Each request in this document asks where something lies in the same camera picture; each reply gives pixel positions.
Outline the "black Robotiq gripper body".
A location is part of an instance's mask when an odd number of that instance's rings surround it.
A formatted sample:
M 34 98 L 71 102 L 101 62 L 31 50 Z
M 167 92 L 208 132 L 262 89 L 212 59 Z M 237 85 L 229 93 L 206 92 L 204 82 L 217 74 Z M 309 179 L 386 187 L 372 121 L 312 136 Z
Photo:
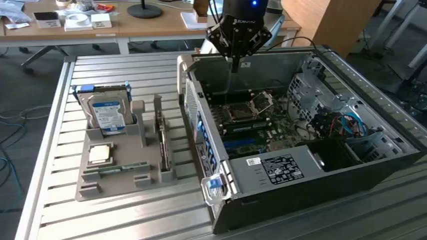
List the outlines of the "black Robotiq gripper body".
M 265 0 L 225 0 L 218 24 L 224 28 L 230 40 L 232 54 L 234 54 L 234 28 L 244 26 L 264 26 L 264 14 L 268 2 Z

